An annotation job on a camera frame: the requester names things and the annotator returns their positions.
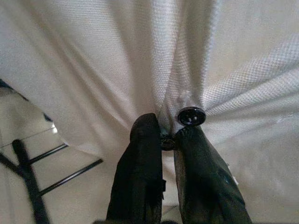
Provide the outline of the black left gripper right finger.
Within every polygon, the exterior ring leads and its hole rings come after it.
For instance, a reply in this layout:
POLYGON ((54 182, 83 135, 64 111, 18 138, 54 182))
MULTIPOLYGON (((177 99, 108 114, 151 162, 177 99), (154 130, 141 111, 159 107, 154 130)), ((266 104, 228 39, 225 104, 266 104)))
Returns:
POLYGON ((175 135, 175 173, 183 224, 252 224, 227 163, 199 127, 175 135))

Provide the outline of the black clothes rack chrome rail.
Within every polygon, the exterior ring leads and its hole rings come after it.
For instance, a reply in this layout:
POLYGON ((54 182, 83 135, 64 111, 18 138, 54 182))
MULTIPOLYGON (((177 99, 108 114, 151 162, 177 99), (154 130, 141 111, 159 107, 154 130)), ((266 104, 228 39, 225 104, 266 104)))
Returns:
POLYGON ((15 165, 11 160, 9 160, 3 153, 0 153, 0 163, 7 167, 10 171, 18 175, 25 183, 27 189, 29 201, 32 206, 33 217, 35 224, 51 224, 48 217, 45 204, 43 202, 43 195, 53 191, 54 189, 64 185, 75 177, 87 172, 88 170, 96 167, 103 162, 102 159, 98 159, 88 166, 72 173, 71 175, 59 180, 58 182, 48 186, 47 188, 40 190, 35 173, 33 171, 32 165, 58 151, 67 148, 68 145, 62 144, 58 147, 51 149, 43 154, 40 154, 34 158, 29 158, 25 144, 16 139, 12 142, 12 148, 17 156, 18 165, 15 165))

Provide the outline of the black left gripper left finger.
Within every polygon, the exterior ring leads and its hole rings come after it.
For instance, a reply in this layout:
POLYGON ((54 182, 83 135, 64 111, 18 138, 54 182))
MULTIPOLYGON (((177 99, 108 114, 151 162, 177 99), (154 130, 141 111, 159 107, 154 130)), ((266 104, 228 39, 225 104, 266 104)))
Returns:
POLYGON ((140 116, 130 131, 111 190, 106 220, 123 224, 160 224, 165 181, 156 115, 140 116))

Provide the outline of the white shirt with colourful print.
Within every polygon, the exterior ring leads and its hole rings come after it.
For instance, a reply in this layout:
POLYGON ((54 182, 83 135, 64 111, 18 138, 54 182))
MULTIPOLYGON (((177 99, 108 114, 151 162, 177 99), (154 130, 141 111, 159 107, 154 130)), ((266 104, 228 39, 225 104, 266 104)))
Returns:
POLYGON ((104 218, 133 122, 202 108, 254 222, 299 223, 299 0, 0 0, 0 79, 70 147, 37 164, 54 224, 104 218))

